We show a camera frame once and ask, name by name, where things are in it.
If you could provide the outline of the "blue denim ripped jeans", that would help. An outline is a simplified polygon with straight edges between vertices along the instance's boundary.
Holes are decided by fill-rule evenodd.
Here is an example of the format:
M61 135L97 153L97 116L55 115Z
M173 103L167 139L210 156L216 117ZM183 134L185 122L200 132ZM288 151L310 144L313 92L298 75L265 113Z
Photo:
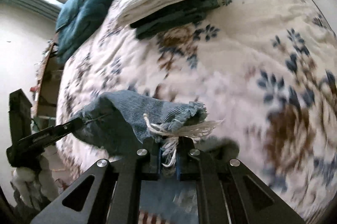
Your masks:
M178 138L198 143L220 124L206 119L203 103L174 103L122 90L99 95L73 118L83 123L73 135L109 156L126 156L148 137L163 145L164 170L158 181L142 181L140 210L171 223L198 223L196 186L178 182L174 173Z

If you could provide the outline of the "teal fleece blanket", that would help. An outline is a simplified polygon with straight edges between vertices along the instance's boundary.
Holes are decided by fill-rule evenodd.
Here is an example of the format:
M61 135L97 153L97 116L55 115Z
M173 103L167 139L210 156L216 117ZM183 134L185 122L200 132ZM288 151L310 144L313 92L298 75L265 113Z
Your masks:
M64 65L100 28L113 0L67 0L56 20L57 60Z

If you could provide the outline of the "folded dark green pants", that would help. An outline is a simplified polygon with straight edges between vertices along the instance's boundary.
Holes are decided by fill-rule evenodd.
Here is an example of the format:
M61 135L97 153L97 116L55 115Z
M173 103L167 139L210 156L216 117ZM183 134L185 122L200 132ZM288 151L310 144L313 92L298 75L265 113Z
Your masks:
M207 12L219 7L218 0L183 0L166 6L132 24L137 39L148 39L156 34L205 19Z

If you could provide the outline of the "floral fleece bed blanket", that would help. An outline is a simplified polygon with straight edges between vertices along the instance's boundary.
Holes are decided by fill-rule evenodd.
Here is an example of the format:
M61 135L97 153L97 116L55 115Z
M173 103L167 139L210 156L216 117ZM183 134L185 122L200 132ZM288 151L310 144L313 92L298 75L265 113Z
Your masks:
M204 20L138 40L101 27L65 64L56 121L102 92L203 102L221 124L198 147L234 140L239 159L306 223L336 194L336 36L312 0L219 0Z

